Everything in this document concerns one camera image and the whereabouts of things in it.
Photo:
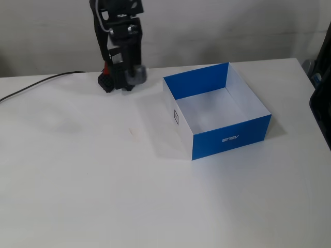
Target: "white wall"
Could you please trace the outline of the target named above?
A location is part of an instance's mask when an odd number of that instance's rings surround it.
[[[330,0],[143,0],[148,67],[314,58]],[[99,71],[88,0],[0,3],[0,76]]]

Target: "table surface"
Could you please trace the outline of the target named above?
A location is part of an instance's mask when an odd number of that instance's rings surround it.
[[[99,73],[0,104],[0,247],[330,247],[331,152],[296,59],[234,63],[273,114],[265,141],[190,161],[150,69]],[[0,79],[0,97],[45,76]]]

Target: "open cardboard box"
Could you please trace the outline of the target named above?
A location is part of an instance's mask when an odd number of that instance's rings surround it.
[[[264,140],[271,114],[230,63],[167,76],[163,91],[192,160]]]

